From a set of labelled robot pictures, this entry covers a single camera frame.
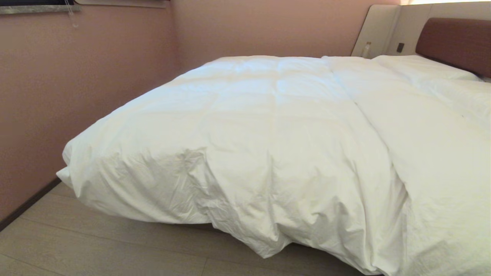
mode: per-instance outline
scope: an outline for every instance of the brown headboard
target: brown headboard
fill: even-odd
[[[430,18],[416,53],[491,78],[491,21]]]

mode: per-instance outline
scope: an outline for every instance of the wooden floor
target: wooden floor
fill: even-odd
[[[0,232],[0,275],[360,276],[299,245],[262,259],[213,229],[146,223],[82,205],[63,183]]]

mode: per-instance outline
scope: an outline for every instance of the headboard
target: headboard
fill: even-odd
[[[491,21],[430,18],[416,53],[491,78]]]

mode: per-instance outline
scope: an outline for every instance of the baseboard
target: baseboard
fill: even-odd
[[[6,218],[0,221],[0,231],[4,230],[9,224],[11,224],[16,218],[20,217],[23,212],[25,212],[29,207],[34,205],[38,200],[40,200],[45,194],[49,193],[54,187],[61,183],[59,178],[54,179],[36,194],[31,196],[26,202],[24,202],[19,208],[8,215]]]

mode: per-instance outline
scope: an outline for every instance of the white bedding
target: white bedding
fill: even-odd
[[[221,58],[71,140],[84,204],[208,223],[262,257],[291,242],[367,275],[488,275],[489,133],[357,57]]]

